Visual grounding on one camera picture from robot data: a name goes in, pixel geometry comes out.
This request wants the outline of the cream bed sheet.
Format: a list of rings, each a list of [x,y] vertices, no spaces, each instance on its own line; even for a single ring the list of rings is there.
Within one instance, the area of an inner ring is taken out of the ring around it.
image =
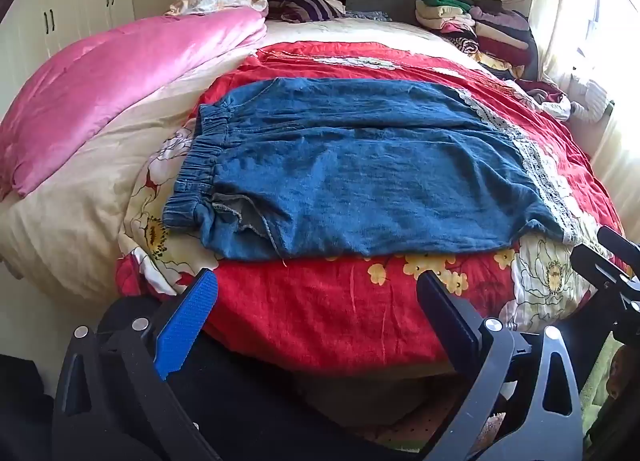
[[[218,76],[277,43],[379,43],[480,65],[423,28],[346,19],[306,24],[270,21],[264,38],[206,62],[130,106],[25,198],[1,203],[1,257],[14,273],[59,299],[105,303],[116,296],[116,262],[128,252],[170,294],[186,273],[215,269],[216,256],[190,235],[160,225],[162,207],[188,151],[182,128]]]

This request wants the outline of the blue denim pants lace hem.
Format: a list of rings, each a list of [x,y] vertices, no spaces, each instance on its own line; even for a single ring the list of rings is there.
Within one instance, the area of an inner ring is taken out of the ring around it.
[[[201,106],[163,222],[245,262],[582,236],[564,181],[512,122],[458,88],[356,78],[277,77]]]

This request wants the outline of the pink satin quilt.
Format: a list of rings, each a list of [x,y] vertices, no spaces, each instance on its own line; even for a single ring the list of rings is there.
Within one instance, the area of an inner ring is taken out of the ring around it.
[[[146,18],[60,50],[2,118],[2,194],[28,195],[122,111],[265,31],[262,14],[241,7]]]

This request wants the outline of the cream window curtain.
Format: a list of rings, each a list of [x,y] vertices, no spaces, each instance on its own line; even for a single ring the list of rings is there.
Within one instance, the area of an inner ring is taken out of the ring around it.
[[[639,238],[639,0],[532,0],[541,75],[566,89],[595,80],[614,108],[582,147],[611,195],[626,236]]]

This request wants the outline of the stack of folded clothes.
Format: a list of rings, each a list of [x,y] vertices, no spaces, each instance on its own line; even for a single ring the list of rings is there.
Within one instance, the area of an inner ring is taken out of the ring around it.
[[[528,19],[501,0],[416,0],[416,22],[454,45],[500,80],[538,76],[538,49]]]

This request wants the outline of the purple striped pillow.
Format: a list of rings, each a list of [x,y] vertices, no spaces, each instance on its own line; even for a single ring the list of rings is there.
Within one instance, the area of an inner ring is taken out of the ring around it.
[[[345,13],[327,0],[268,0],[268,19],[288,23],[332,21]]]

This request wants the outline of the red floral bedspread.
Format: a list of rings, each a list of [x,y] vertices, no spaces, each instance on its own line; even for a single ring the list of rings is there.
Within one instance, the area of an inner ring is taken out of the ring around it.
[[[360,374],[442,360],[422,273],[515,329],[568,317],[591,294],[570,252],[602,227],[620,216],[567,128],[461,54],[278,43],[217,72],[142,167],[116,285],[164,298],[212,270],[212,337]]]

